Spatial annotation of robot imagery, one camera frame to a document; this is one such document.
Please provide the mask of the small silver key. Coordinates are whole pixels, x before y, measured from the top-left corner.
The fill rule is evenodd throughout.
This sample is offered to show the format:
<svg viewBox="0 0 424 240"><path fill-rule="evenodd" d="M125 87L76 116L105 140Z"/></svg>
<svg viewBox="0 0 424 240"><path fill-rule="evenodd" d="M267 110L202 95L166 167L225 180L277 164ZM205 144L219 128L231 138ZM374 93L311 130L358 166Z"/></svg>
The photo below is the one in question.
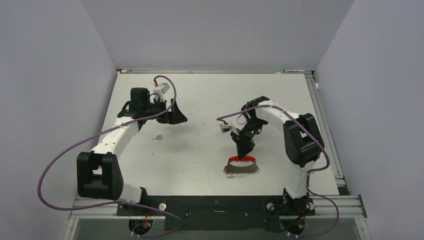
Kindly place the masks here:
<svg viewBox="0 0 424 240"><path fill-rule="evenodd" d="M160 140L162 140L162 139L163 139L163 136L162 136L162 135L157 135L155 138L152 138L151 140L152 140L152 141L155 141L155 140L160 141Z"/></svg>

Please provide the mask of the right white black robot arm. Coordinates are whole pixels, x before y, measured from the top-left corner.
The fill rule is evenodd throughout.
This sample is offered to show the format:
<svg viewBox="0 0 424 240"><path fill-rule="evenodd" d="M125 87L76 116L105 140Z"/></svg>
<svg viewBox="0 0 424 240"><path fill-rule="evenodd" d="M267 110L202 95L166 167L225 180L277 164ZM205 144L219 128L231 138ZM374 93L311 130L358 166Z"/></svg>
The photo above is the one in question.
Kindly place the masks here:
<svg viewBox="0 0 424 240"><path fill-rule="evenodd" d="M290 160L282 209L288 215L301 214L311 209L310 171L324 149L315 117L310 113L284 111L266 96L248 101L241 109L246 123L242 129L233 128L230 132L236 144L237 156L243 158L253 150L253 138L262 131L264 125L270 124L281 130L285 153Z"/></svg>

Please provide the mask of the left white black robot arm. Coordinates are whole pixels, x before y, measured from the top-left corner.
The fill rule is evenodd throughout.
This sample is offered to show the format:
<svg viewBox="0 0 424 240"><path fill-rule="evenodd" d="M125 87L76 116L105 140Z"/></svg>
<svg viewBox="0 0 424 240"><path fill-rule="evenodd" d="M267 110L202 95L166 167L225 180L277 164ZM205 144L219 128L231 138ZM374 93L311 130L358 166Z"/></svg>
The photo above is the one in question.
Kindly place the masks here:
<svg viewBox="0 0 424 240"><path fill-rule="evenodd" d="M161 83L152 91L144 87L130 90L130 100L117 114L114 130L89 152L81 152L77 156L77 192L80 197L129 202L129 208L136 215L148 211L149 201L144 198L146 189L124 182L119 157L131 138L147 122L147 117L153 116L160 124L187 122L174 98L167 108L164 95L170 88L169 84Z"/></svg>

